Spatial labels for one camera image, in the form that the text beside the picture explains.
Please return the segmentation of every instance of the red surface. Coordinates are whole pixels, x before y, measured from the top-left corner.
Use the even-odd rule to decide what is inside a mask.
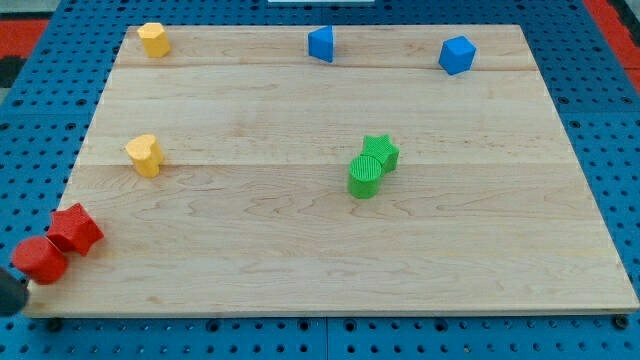
[[[104,235],[80,204],[51,213],[47,237],[61,251],[76,251],[86,256],[91,246]]]
[[[0,59],[5,56],[29,57],[49,20],[0,21]]]
[[[640,92],[640,48],[631,40],[629,29],[620,22],[618,11],[607,0],[584,0],[584,4],[627,71],[636,91]]]
[[[40,285],[56,282],[67,270],[67,259],[43,236],[28,238],[18,244],[11,262]]]

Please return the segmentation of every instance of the yellow block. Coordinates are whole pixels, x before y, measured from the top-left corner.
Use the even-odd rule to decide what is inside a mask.
[[[167,33],[160,23],[146,23],[138,29],[148,57],[163,57],[171,50]]]
[[[138,174],[152,178],[160,173],[160,163],[164,160],[162,149],[155,135],[146,134],[129,141],[125,147]]]

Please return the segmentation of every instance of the wood grain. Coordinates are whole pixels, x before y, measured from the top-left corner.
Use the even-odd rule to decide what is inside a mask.
[[[34,317],[623,313],[639,303],[517,26],[130,29],[60,206],[106,234]],[[467,35],[473,70],[437,66]],[[124,145],[166,155],[138,176]],[[346,190],[365,134],[398,170]]]

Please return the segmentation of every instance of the blue cube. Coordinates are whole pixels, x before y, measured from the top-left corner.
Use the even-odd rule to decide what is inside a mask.
[[[309,33],[309,56],[333,62],[333,26]]]
[[[449,39],[442,43],[438,63],[449,75],[455,75],[471,69],[476,47],[464,36]]]

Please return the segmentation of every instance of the blue pegboard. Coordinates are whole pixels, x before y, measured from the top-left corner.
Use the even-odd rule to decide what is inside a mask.
[[[636,291],[640,97],[577,0],[66,0],[0,109],[0,265],[56,208],[129,25],[520,24]],[[640,358],[640,317],[0,320],[0,358]]]

